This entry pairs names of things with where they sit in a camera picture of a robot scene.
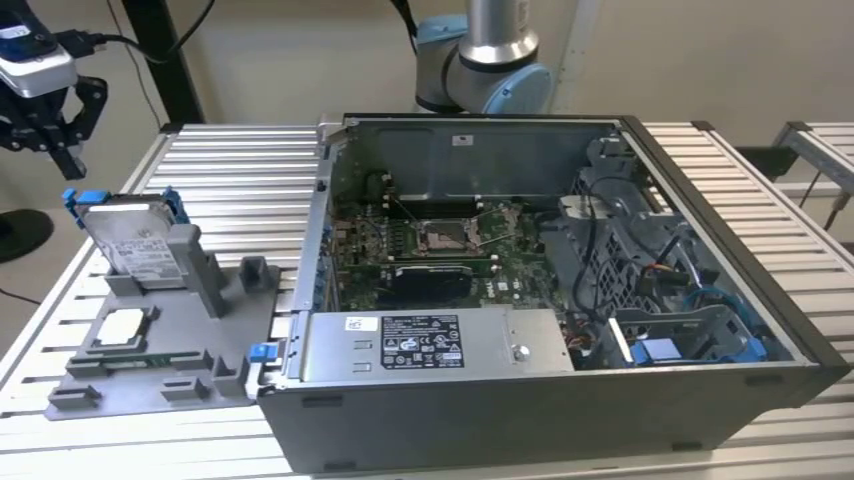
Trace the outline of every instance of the warning label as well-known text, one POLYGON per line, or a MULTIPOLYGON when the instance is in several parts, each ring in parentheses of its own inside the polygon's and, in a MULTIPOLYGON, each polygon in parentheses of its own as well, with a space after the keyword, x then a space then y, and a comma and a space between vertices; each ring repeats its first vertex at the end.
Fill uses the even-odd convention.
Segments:
POLYGON ((464 366, 456 315, 383 317, 382 338, 386 369, 464 366))
POLYGON ((117 264, 136 280, 180 278, 172 252, 161 238, 139 238, 112 242, 117 264))

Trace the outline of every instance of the circuit board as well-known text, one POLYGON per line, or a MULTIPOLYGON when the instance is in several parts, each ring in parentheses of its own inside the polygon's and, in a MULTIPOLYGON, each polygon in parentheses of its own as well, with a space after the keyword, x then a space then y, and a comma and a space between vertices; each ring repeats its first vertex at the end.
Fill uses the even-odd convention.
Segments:
POLYGON ((406 214, 352 208, 335 222, 342 311, 566 309, 535 213, 520 203, 479 202, 464 218, 418 218, 414 206, 399 209, 406 214))

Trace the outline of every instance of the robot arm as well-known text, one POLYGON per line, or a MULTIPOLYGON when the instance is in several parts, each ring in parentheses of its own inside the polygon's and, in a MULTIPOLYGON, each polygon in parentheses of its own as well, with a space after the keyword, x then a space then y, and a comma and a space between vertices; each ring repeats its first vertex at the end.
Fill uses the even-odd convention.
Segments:
POLYGON ((80 145, 107 103, 107 82, 75 68, 75 58, 95 53, 88 38, 76 30, 51 33, 25 0, 0 0, 0 146, 48 153, 68 180, 85 176, 80 145), (83 108, 67 121, 69 88, 83 108))
POLYGON ((467 0, 467 15, 418 28, 415 101, 436 113, 540 113, 552 88, 536 63, 528 0, 467 0))

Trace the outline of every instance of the power supply label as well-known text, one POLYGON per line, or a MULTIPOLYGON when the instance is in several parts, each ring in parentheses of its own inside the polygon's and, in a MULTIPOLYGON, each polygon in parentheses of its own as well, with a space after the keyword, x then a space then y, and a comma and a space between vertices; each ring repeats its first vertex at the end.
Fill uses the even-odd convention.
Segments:
POLYGON ((387 370, 464 366, 456 315, 383 317, 382 341, 382 364, 387 370))

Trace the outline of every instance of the metal slatted table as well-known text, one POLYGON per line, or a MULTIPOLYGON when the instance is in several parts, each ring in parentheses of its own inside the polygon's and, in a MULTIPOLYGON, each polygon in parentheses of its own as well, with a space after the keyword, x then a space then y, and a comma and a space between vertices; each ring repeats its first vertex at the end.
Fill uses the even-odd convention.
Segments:
POLYGON ((791 147, 843 191, 854 193, 854 123, 790 122, 774 144, 791 147))
MULTIPOLYGON (((854 260, 714 131, 647 124, 783 289, 854 363, 854 260)), ((284 268, 272 335, 287 334, 316 168, 315 127, 187 126, 157 137, 124 186, 180 189, 220 263, 284 268)), ((87 241, 3 361, 0 474, 255 478, 291 475, 258 407, 48 422, 45 396, 83 342, 107 286, 87 241)), ((762 415, 713 452, 379 475, 394 479, 854 477, 854 375, 807 406, 762 415)))

